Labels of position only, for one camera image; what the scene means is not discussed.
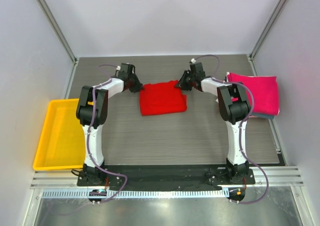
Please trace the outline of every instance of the robotic arm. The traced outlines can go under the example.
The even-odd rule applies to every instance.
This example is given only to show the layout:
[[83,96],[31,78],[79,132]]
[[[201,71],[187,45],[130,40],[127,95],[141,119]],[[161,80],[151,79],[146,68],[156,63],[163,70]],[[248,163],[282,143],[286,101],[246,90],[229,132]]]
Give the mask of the robotic arm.
[[76,117],[80,120],[85,137],[85,160],[83,164],[83,172],[81,178],[83,181],[105,180],[105,175],[98,170],[90,159],[87,150],[88,128],[92,120],[93,114],[93,88],[95,87],[95,119],[90,130],[89,147],[94,161],[104,168],[104,156],[102,154],[102,129],[108,115],[108,99],[112,96],[129,89],[132,93],[139,92],[143,89],[140,83],[134,65],[122,63],[118,74],[111,77],[110,83],[103,83],[96,86],[83,86],[78,106],[76,109]]
[[241,153],[239,145],[241,130],[241,145],[246,153],[245,130],[247,122],[243,122],[242,127],[239,127],[251,109],[245,89],[236,84],[220,83],[210,76],[206,77],[201,62],[190,62],[190,69],[184,71],[176,87],[188,91],[195,88],[218,97],[219,112],[228,131],[227,178],[233,184],[242,183],[244,177],[249,174],[249,163]]

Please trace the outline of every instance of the yellow tray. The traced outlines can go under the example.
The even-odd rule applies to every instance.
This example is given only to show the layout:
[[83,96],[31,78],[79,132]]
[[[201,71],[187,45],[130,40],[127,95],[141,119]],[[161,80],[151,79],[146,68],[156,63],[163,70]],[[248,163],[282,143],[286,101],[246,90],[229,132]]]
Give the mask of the yellow tray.
[[36,151],[34,170],[66,170],[83,167],[85,136],[76,118],[79,99],[52,100],[46,112]]

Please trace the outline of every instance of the pink towel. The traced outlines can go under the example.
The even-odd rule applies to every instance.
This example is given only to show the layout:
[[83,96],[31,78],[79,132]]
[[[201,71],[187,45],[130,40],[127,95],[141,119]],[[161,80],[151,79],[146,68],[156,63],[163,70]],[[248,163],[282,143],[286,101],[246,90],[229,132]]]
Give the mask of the pink towel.
[[[250,89],[254,98],[254,113],[278,115],[279,92],[276,76],[244,76],[230,72],[227,79],[230,82],[242,82]],[[250,94],[246,94],[251,104]]]

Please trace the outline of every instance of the white enclosure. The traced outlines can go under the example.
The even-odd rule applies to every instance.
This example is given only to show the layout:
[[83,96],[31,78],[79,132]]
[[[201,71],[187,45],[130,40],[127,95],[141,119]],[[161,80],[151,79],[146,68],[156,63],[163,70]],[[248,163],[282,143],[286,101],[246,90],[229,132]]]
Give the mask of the white enclosure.
[[1,225],[22,225],[32,164],[50,100],[61,99],[72,61],[36,0],[0,0]]
[[319,215],[320,1],[289,0],[255,62],[260,75],[275,75],[281,113],[275,118],[289,165],[297,165]]
[[248,54],[278,0],[46,0],[77,57]]
[[24,221],[47,106],[65,97],[73,57],[197,54],[247,54],[259,75],[277,76],[281,149],[298,166],[318,222],[319,0],[282,2],[270,31],[279,0],[45,2],[49,10],[37,0],[0,0],[2,225]]

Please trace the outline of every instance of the folded red towel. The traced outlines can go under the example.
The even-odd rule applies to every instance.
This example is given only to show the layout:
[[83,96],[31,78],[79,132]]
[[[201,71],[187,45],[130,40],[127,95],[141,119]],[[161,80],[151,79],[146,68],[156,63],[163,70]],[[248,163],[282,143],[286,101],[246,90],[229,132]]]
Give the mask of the folded red towel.
[[145,84],[140,91],[142,116],[179,113],[187,110],[187,96],[175,88],[178,80]]
[[[278,115],[279,91],[276,76],[244,76],[230,72],[228,81],[242,82],[252,92],[254,113]],[[251,104],[251,97],[246,93]]]

